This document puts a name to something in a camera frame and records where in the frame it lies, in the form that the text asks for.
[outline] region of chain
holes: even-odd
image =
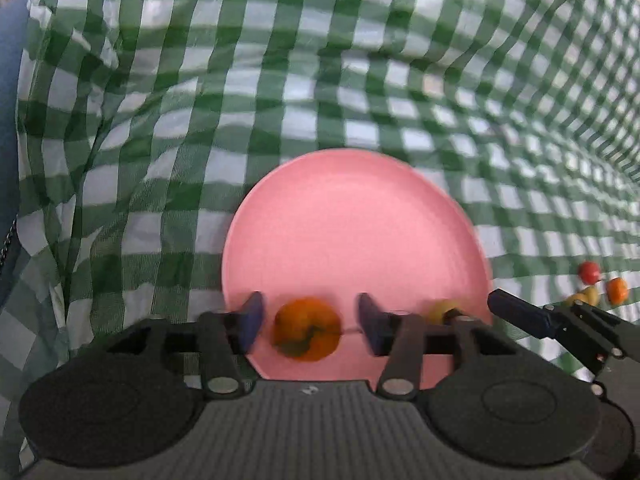
[[[9,232],[4,237],[4,243],[2,244],[2,248],[0,248],[0,274],[2,274],[2,267],[4,266],[4,262],[6,261],[7,254],[9,253],[9,247],[11,246],[11,241],[14,239],[16,229],[16,221],[11,224],[9,228]]]

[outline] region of silver rivet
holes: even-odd
[[[414,390],[414,385],[406,379],[387,379],[382,388],[391,395],[407,395]]]
[[[215,394],[232,394],[240,384],[233,377],[214,377],[207,383],[207,387]]]
[[[593,393],[593,395],[595,395],[596,397],[601,397],[604,394],[604,389],[602,386],[600,386],[599,384],[593,383],[591,385],[591,392]]]

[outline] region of small orange fruit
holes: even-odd
[[[615,306],[625,303],[629,297],[629,288],[622,278],[614,278],[607,282],[607,297],[609,303]]]
[[[319,361],[340,343],[342,320],[331,305],[317,298],[284,304],[276,314],[271,343],[297,361]]]

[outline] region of gray textured surface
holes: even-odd
[[[36,464],[26,480],[594,480],[577,462],[539,471],[473,462],[441,443],[407,403],[363,382],[259,381],[212,402],[190,434],[156,458],[109,470]]]

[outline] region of green gingham tablecloth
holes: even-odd
[[[24,388],[94,336],[222,308],[239,203],[313,150],[410,163],[471,218],[495,286],[559,301],[590,258],[632,288],[612,311],[639,319],[638,0],[30,5],[24,251],[0,314],[7,472]],[[588,378],[554,341],[500,326]]]

